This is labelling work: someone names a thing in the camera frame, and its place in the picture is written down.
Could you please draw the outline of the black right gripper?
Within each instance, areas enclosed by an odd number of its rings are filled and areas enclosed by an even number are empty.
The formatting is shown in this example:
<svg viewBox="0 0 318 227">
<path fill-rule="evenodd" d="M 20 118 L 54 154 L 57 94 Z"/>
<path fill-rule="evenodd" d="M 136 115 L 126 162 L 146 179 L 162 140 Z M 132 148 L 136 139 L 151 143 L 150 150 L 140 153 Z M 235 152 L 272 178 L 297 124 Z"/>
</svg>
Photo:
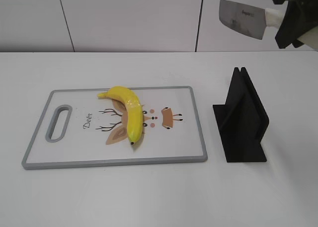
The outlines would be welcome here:
<svg viewBox="0 0 318 227">
<path fill-rule="evenodd" d="M 287 2 L 285 16 L 275 36 L 280 49 L 289 45 L 304 45 L 298 38 L 318 25 L 318 0 L 272 0 L 274 4 Z"/>
</svg>

